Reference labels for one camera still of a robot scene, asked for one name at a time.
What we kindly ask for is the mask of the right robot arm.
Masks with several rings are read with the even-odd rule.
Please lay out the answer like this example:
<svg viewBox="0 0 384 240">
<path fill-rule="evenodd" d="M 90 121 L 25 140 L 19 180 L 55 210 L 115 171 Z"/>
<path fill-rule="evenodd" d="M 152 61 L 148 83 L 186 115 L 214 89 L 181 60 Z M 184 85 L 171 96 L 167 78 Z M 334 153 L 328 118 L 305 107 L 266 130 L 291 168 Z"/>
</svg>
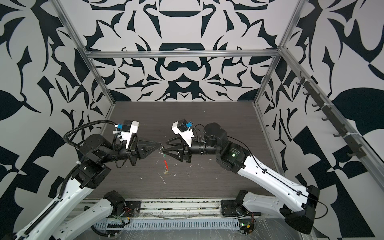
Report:
<svg viewBox="0 0 384 240">
<path fill-rule="evenodd" d="M 240 191 L 235 200 L 239 211 L 258 212 L 284 219 L 294 230 L 309 235 L 312 232 L 320 190 L 297 184 L 258 160 L 241 141 L 229 137 L 217 123 L 204 126 L 198 137 L 196 126 L 180 120 L 172 125 L 176 135 L 167 141 L 166 155 L 190 163 L 193 155 L 212 155 L 226 171 L 256 183 L 272 194 L 270 197 Z"/>
</svg>

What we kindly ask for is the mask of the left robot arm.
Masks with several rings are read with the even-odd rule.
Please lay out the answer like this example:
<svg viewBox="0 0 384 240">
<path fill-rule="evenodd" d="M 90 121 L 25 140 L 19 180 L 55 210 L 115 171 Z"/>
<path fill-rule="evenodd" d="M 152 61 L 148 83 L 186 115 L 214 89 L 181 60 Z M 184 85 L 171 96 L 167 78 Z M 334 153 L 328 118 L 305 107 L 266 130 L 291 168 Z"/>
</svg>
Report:
<svg viewBox="0 0 384 240">
<path fill-rule="evenodd" d="M 141 140 L 128 134 L 123 140 L 127 148 L 117 149 L 99 134 L 89 136 L 79 150 L 85 157 L 64 179 L 58 195 L 37 217 L 16 233 L 8 233 L 5 240 L 73 240 L 109 216 L 123 215 L 125 198 L 117 191 L 106 193 L 95 205 L 69 221 L 66 217 L 93 190 L 111 169 L 109 162 L 129 160 L 132 165 L 161 147 L 158 142 Z"/>
</svg>

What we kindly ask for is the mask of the small circuit board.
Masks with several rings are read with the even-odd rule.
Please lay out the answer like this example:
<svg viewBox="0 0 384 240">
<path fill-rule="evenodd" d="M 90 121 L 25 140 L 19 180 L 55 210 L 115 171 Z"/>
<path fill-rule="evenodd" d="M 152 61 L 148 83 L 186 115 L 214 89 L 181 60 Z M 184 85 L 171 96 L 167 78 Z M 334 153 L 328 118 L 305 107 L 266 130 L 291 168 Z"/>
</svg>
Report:
<svg viewBox="0 0 384 240">
<path fill-rule="evenodd" d="M 257 226 L 256 220 L 253 218 L 239 219 L 239 231 L 242 235 L 251 234 Z"/>
</svg>

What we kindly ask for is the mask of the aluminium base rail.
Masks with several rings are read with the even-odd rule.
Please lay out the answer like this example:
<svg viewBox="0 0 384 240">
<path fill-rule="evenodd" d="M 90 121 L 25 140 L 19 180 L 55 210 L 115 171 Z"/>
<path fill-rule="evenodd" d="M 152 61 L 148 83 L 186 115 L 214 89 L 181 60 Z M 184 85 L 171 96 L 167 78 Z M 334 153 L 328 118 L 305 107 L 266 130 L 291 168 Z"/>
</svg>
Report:
<svg viewBox="0 0 384 240">
<path fill-rule="evenodd" d="M 140 213 L 132 217 L 152 218 L 192 218 L 219 217 L 221 215 L 221 200 L 223 199 L 144 199 L 127 201 L 141 201 Z M 283 202 L 277 198 L 261 195 L 251 195 L 260 207 L 253 212 L 260 212 L 270 216 L 277 216 Z"/>
</svg>

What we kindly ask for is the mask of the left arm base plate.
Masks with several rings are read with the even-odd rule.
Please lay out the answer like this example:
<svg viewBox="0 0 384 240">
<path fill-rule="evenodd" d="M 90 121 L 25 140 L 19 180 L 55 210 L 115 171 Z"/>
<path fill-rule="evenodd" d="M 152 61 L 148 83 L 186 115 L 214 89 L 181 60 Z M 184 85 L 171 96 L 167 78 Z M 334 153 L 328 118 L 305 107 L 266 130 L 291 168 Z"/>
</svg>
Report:
<svg viewBox="0 0 384 240">
<path fill-rule="evenodd" d="M 140 213 L 141 201 L 125 201 L 117 205 L 117 214 L 120 217 L 132 217 Z"/>
</svg>

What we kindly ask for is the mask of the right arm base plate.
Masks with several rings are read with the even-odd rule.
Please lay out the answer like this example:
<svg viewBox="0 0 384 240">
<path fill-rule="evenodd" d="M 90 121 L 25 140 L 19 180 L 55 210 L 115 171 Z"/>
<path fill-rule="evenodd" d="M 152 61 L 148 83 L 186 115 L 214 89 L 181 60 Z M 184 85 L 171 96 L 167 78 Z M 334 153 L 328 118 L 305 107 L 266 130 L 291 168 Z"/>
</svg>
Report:
<svg viewBox="0 0 384 240">
<path fill-rule="evenodd" d="M 249 212 L 235 200 L 221 200 L 221 215 L 223 217 L 242 217 L 248 214 Z"/>
</svg>

